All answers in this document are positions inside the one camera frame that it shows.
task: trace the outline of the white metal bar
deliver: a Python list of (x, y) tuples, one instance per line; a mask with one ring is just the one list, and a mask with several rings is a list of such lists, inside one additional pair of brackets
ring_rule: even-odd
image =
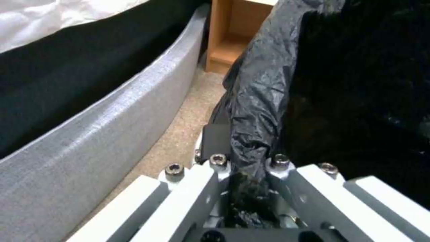
[(131, 242), (182, 241), (189, 229), (203, 225), (219, 196), (217, 174), (195, 164)]
[(430, 212), (378, 178), (349, 181), (344, 187), (412, 240), (430, 241)]
[(168, 193), (167, 184), (139, 176), (67, 242), (127, 241)]
[(274, 184), (310, 227), (329, 222), (350, 242), (411, 241), (315, 165), (291, 171)]

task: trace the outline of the crumpled plastic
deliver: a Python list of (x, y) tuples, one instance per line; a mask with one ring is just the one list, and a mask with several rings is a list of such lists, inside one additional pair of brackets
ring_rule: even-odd
[(241, 172), (257, 180), (264, 178), (264, 160), (281, 134), (287, 109), (303, 15), (338, 12), (343, 3), (279, 0), (226, 75), (223, 85), (227, 91), (213, 116), (226, 110), (232, 161)]
[(248, 212), (232, 223), (256, 224), (247, 198), (270, 206), (264, 161), (278, 152), (347, 179), (376, 174), (429, 206), (429, 16), (424, 0), (278, 2), (212, 114), (227, 113), (233, 168), (247, 177), (230, 185), (232, 207)]
[(1, 0), (0, 53), (63, 28), (111, 17), (148, 0)]

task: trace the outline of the black fabric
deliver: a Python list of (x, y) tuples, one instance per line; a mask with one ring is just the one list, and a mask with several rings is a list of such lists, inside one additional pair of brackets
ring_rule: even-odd
[(151, 0), (0, 54), (0, 158), (120, 86), (159, 56), (203, 0)]

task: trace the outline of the bolt head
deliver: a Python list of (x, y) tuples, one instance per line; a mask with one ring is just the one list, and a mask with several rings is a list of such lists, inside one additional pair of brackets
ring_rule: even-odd
[(272, 160), (272, 167), (274, 168), (288, 168), (290, 160), (284, 154), (276, 154)]
[(321, 163), (318, 164), (318, 167), (326, 174), (334, 178), (336, 178), (337, 174), (339, 173), (338, 168), (330, 163)]
[(194, 150), (194, 161), (196, 163), (200, 163), (201, 156), (202, 154), (199, 149)]
[(178, 163), (172, 163), (164, 168), (167, 180), (179, 181), (184, 177), (184, 166)]
[(227, 166), (227, 157), (223, 154), (213, 154), (209, 158), (211, 167), (225, 168)]

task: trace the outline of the hex socket screw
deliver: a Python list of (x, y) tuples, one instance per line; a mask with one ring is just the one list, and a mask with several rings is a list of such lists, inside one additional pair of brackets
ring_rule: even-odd
[(166, 179), (171, 182), (178, 182), (184, 177), (184, 166), (178, 163), (172, 163), (164, 168)]

